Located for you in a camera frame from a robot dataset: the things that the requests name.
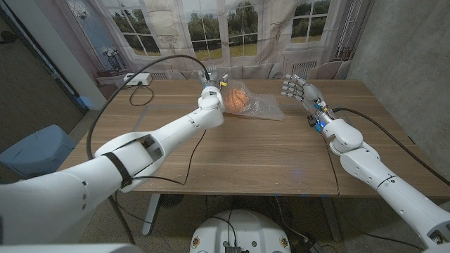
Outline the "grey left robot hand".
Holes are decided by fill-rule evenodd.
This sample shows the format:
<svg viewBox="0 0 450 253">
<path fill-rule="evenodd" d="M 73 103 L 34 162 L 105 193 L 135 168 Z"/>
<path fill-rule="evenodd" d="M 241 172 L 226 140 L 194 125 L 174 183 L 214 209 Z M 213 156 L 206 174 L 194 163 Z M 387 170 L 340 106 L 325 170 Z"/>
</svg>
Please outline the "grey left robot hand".
<svg viewBox="0 0 450 253">
<path fill-rule="evenodd" d="M 227 83 L 229 74 L 216 65 L 208 65 L 206 70 L 198 70 L 198 79 L 203 88 L 214 86 L 220 88 L 221 83 Z"/>
</svg>

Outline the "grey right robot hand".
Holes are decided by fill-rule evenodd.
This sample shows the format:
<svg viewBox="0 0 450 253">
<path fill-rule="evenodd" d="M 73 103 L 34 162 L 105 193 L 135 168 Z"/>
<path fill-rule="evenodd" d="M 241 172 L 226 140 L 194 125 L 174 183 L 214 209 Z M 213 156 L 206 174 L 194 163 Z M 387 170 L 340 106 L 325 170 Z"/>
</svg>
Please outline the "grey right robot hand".
<svg viewBox="0 0 450 253">
<path fill-rule="evenodd" d="M 310 116 L 307 117 L 310 127 L 318 132 L 335 119 L 335 115 L 328 109 L 323 94 L 313 84 L 296 74 L 287 74 L 283 82 L 281 95 L 298 100 Z"/>
</svg>

